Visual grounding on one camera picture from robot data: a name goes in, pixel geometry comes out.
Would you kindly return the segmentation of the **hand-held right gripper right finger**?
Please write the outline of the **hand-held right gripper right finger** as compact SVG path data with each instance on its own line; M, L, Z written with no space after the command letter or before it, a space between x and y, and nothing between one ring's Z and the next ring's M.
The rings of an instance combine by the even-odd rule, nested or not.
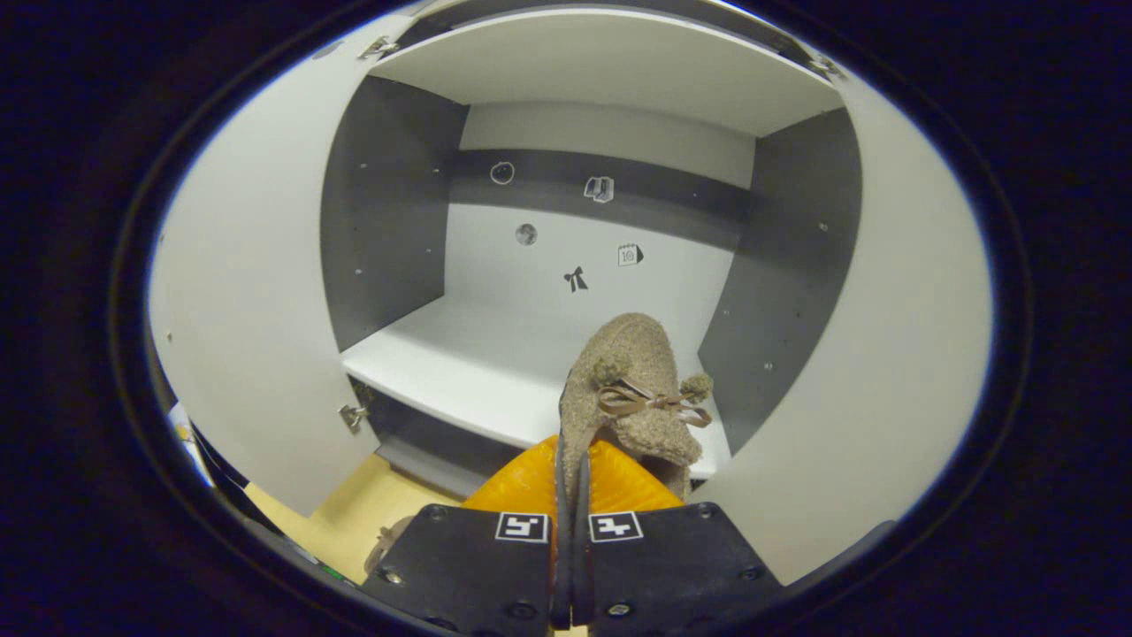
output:
M625 503L657 488L609 444L584 453L571 530L571 625L590 636L730 632L782 597L784 586L720 505ZM610 496L623 503L600 511Z

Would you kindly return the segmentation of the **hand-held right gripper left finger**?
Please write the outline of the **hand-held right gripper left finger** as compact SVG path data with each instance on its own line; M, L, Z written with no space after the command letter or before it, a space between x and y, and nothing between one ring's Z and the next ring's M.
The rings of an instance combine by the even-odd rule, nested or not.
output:
M557 632L567 625L567 518L558 436L522 451L465 503L428 503L383 528L371 597L448 632Z

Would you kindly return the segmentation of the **brown fuzzy shoe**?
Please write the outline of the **brown fuzzy shoe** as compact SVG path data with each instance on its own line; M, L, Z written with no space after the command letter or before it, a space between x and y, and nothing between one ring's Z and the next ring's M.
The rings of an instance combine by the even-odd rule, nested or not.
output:
M567 503L577 503L583 456L608 441L643 460L683 503L691 494L691 467L703 456L694 428L712 423L702 404L713 379L704 372L678 378L662 322L644 313L615 316L588 341L563 384L557 470Z

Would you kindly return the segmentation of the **white shoe cabinet door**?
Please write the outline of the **white shoe cabinet door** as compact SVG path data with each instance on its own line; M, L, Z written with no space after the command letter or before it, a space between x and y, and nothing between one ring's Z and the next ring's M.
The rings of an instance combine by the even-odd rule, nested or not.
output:
M784 585L929 491L974 419L993 343L990 262L954 170L861 76L844 70L834 88L861 150L844 287L767 424L696 493Z
M203 146L158 233L149 322L190 422L229 464L309 516L379 447L355 402L321 272L321 193L348 102L412 24L391 12L272 78Z

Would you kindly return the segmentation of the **white shoe cabinet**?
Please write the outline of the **white shoe cabinet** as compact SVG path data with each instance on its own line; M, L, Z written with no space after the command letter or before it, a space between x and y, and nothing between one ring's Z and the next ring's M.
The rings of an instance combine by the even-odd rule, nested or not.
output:
M861 217L860 140L813 54L698 0L470 0L417 19L348 102L321 272L394 470L465 497L558 430L586 341L662 322L715 379L694 485L784 399Z

